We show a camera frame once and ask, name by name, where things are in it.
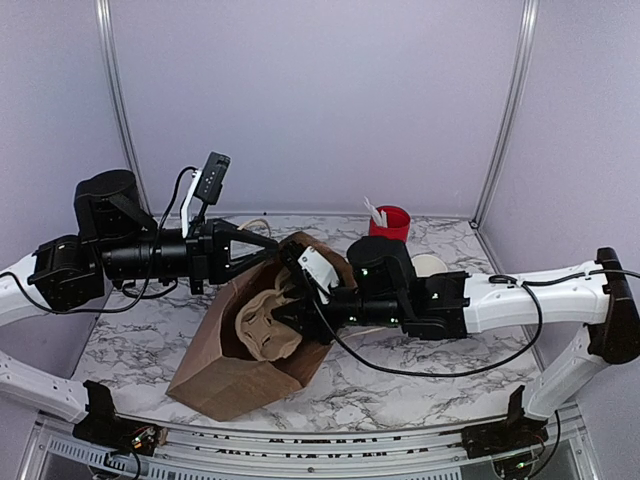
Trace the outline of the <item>brown pulp cup carrier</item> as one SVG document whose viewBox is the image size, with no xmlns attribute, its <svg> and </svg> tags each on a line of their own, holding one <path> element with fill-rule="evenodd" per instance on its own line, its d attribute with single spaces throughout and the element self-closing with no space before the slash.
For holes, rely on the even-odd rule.
<svg viewBox="0 0 640 480">
<path fill-rule="evenodd" d="M 267 289 L 247 302 L 236 315 L 236 335 L 256 360 L 285 359 L 302 342 L 300 333 L 273 318 L 274 309 L 289 303 L 282 292 Z"/>
</svg>

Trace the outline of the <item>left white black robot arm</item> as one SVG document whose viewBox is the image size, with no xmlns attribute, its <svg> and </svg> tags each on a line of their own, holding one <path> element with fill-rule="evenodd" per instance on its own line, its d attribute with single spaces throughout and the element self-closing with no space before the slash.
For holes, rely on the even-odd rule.
<svg viewBox="0 0 640 480">
<path fill-rule="evenodd" d="M 185 279 L 200 295 L 206 284 L 227 283 L 275 256 L 275 240 L 206 216 L 229 163 L 214 155 L 201 169 L 184 168 L 192 181 L 175 229 L 142 209 L 132 171 L 81 181 L 74 196 L 77 234 L 46 242 L 2 271 L 2 324 L 38 314 L 98 314 L 88 304 L 104 295 L 107 282 L 122 290 L 157 281 L 171 292 Z"/>
</svg>

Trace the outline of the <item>brown paper bag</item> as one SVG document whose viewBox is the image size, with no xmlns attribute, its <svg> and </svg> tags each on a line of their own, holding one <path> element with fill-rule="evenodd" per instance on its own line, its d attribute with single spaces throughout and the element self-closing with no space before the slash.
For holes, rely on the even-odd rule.
<svg viewBox="0 0 640 480">
<path fill-rule="evenodd" d="M 279 259 L 267 260 L 224 285 L 214 296 L 176 370 L 167 395 L 216 421 L 230 421 L 305 388 L 330 348 L 302 339 L 295 352 L 258 361 L 238 339 L 235 318 L 260 292 L 287 299 L 292 279 Z"/>
</svg>

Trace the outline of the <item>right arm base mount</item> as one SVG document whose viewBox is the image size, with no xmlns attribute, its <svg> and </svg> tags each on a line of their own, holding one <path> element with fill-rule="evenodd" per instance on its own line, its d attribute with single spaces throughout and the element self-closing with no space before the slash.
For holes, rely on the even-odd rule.
<svg viewBox="0 0 640 480">
<path fill-rule="evenodd" d="M 507 428 L 498 422 L 465 427 L 461 438 L 468 458 L 476 459 L 541 444 L 549 435 L 545 426 Z"/>
</svg>

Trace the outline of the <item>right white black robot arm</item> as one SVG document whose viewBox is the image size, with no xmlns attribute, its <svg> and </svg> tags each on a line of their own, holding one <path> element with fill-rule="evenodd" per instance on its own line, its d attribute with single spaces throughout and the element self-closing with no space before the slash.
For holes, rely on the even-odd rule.
<svg viewBox="0 0 640 480">
<path fill-rule="evenodd" d="M 465 271 L 419 276 L 405 244 L 366 236 L 347 252 L 354 285 L 326 255 L 297 242 L 279 254 L 301 294 L 274 318 L 304 338 L 333 342 L 346 325 L 397 328 L 424 341 L 461 339 L 502 327 L 574 322 L 565 350 L 509 399 L 495 430 L 506 448 L 529 437 L 597 373 L 639 355 L 639 313 L 616 252 L 602 248 L 573 267 L 509 275 Z"/>
</svg>

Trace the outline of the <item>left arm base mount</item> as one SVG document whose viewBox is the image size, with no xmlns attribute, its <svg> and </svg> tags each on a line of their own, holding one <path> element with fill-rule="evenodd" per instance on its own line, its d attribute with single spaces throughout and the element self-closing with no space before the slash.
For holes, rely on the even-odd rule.
<svg viewBox="0 0 640 480">
<path fill-rule="evenodd" d="M 72 431 L 76 439 L 144 456 L 154 454 L 166 433 L 166 429 L 159 425 L 120 417 L 87 417 Z"/>
</svg>

